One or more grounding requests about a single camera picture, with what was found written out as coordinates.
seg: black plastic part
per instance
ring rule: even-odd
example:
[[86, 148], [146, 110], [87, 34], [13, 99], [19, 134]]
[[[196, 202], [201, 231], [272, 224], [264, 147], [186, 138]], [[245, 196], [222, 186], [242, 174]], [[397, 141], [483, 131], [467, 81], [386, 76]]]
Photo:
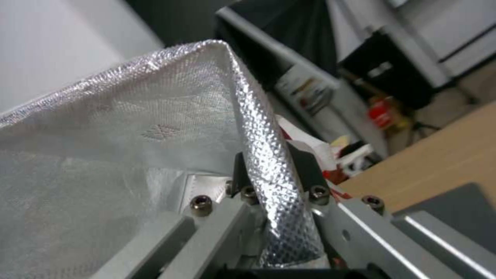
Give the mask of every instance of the black plastic part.
[[[313, 185], [327, 185], [312, 153], [301, 151], [290, 143], [288, 143], [288, 148], [305, 192], [310, 190]], [[228, 193], [233, 197], [244, 186], [252, 186], [252, 183], [248, 177], [243, 153], [240, 152], [235, 156], [233, 182]]]
[[375, 270], [254, 269], [222, 270], [215, 279], [384, 279]]

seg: screw hole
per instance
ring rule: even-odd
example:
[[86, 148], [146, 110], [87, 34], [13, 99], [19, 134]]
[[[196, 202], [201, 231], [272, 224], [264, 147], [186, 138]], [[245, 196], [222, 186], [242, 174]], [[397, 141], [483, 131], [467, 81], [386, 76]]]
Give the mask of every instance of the screw hole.
[[378, 204], [380, 204], [380, 201], [379, 201], [378, 199], [374, 199], [374, 198], [372, 198], [372, 197], [368, 197], [368, 198], [367, 198], [367, 203], [369, 203], [369, 204], [374, 204], [374, 205], [378, 205]]
[[325, 189], [322, 188], [322, 187], [316, 187], [315, 188], [315, 192], [318, 193], [318, 194], [324, 194], [325, 193]]
[[350, 241], [351, 240], [351, 235], [350, 235], [350, 233], [347, 230], [344, 229], [343, 232], [342, 232], [342, 234], [343, 234], [344, 240], [346, 240], [346, 241]]
[[194, 200], [194, 203], [197, 205], [204, 205], [208, 201], [208, 198], [206, 196], [199, 196]]
[[255, 189], [253, 189], [253, 187], [246, 187], [246, 189], [245, 189], [245, 193], [246, 193], [247, 195], [252, 195], [252, 194], [254, 194], [254, 193], [255, 193]]

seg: textured foil surface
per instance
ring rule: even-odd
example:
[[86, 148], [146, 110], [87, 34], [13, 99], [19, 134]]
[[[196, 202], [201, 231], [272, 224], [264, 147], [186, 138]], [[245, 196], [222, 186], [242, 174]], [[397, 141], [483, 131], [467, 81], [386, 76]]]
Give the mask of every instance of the textured foil surface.
[[270, 105], [223, 42], [157, 51], [0, 116], [0, 278], [89, 277], [181, 210], [191, 174], [230, 176], [240, 150], [270, 223], [262, 265], [323, 255]]
[[[236, 60], [233, 67], [236, 72], [248, 71]], [[322, 241], [272, 107], [250, 74], [236, 78], [233, 104], [245, 164], [269, 221], [260, 266], [287, 267], [316, 260], [324, 255]]]

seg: wooden table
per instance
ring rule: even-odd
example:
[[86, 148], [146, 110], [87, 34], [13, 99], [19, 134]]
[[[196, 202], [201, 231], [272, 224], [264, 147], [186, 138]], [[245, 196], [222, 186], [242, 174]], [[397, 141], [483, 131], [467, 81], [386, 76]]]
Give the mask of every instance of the wooden table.
[[376, 195], [395, 212], [469, 182], [496, 207], [496, 102], [340, 186], [354, 197]]

